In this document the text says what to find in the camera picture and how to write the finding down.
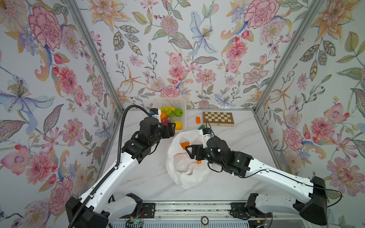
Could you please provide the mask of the pink dragon fruit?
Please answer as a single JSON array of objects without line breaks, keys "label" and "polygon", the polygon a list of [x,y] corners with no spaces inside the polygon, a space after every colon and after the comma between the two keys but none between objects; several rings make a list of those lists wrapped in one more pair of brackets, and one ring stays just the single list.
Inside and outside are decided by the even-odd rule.
[{"label": "pink dragon fruit", "polygon": [[163,125],[168,125],[170,123],[170,120],[168,118],[164,118],[164,119],[161,120],[161,123]]}]

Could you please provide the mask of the white translucent plastic bag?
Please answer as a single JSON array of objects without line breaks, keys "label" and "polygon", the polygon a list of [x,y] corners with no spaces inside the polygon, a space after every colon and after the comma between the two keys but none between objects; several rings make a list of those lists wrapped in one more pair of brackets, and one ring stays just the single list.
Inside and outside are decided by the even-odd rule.
[{"label": "white translucent plastic bag", "polygon": [[166,169],[172,180],[183,189],[190,189],[205,181],[211,170],[207,164],[198,164],[191,159],[182,143],[202,144],[199,130],[180,132],[174,137],[167,150]]}]

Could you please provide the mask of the green pepper fruit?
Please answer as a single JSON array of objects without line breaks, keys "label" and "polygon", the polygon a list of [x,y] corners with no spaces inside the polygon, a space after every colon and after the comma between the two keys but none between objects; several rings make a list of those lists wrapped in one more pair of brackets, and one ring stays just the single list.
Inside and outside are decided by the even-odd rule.
[{"label": "green pepper fruit", "polygon": [[174,112],[171,112],[170,110],[167,110],[166,115],[171,116]]}]

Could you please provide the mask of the yellow lemon fruit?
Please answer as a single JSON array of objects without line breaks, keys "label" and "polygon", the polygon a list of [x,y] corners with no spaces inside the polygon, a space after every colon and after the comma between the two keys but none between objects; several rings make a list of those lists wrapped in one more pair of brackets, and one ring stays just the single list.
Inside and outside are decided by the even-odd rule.
[{"label": "yellow lemon fruit", "polygon": [[182,130],[182,123],[180,121],[174,121],[175,124],[175,130],[180,131]]}]

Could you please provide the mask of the green apple fruit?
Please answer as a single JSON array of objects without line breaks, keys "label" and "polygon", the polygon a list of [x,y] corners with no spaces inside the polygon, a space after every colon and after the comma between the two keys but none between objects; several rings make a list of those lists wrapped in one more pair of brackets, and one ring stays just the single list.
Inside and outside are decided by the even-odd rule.
[{"label": "green apple fruit", "polygon": [[175,115],[176,117],[182,117],[182,115],[183,115],[183,110],[182,110],[182,109],[175,109],[175,111],[174,111],[174,115]]}]

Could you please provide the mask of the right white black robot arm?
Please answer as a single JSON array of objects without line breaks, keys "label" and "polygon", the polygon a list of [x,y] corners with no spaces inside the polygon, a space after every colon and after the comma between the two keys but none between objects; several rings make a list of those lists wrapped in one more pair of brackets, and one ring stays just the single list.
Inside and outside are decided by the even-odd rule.
[{"label": "right white black robot arm", "polygon": [[268,196],[252,193],[241,212],[244,218],[254,218],[279,212],[301,216],[304,220],[326,226],[328,214],[327,190],[322,178],[300,178],[271,167],[249,154],[233,151],[228,144],[213,137],[201,145],[185,147],[191,159],[206,160],[222,171],[241,179],[253,178],[285,193],[284,196]]}]

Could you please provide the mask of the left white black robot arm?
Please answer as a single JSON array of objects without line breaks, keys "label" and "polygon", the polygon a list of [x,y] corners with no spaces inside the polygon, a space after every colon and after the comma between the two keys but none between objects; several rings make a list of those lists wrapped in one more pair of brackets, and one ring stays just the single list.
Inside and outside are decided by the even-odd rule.
[{"label": "left white black robot arm", "polygon": [[175,123],[163,125],[158,118],[146,117],[139,131],[118,149],[114,165],[80,197],[71,197],[66,203],[70,228],[106,228],[114,220],[135,219],[143,213],[143,200],[128,193],[112,201],[112,195],[125,176],[152,154],[162,139],[175,135]]}]

